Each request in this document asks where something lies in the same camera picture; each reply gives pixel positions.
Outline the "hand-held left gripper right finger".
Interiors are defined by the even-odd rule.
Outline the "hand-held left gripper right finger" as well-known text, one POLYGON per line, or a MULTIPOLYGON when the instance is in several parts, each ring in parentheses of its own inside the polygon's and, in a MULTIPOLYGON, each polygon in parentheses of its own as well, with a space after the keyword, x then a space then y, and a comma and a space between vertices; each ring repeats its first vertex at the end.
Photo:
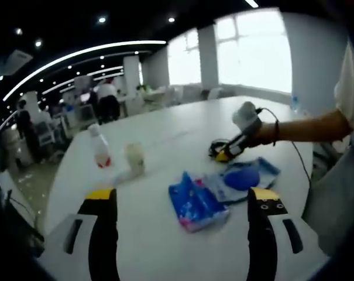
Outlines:
POLYGON ((248 190, 248 221, 247 280, 310 280, 328 260, 317 234, 271 190, 248 190))

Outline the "person's right hand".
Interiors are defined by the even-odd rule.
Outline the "person's right hand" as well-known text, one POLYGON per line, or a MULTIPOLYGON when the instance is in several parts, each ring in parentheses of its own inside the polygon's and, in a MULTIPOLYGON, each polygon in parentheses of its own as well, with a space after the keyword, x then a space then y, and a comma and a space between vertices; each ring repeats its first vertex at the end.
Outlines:
POLYGON ((261 128, 247 141, 248 148, 268 145, 274 142, 275 125, 263 123, 261 128))

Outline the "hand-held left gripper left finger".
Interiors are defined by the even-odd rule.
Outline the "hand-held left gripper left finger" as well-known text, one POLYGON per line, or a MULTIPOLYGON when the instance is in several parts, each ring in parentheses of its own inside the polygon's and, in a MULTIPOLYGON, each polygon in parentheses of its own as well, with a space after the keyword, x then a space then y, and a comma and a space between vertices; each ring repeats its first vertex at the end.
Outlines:
POLYGON ((88 193, 78 212, 47 236, 37 261, 53 280, 119 280, 116 199, 114 189, 88 193))

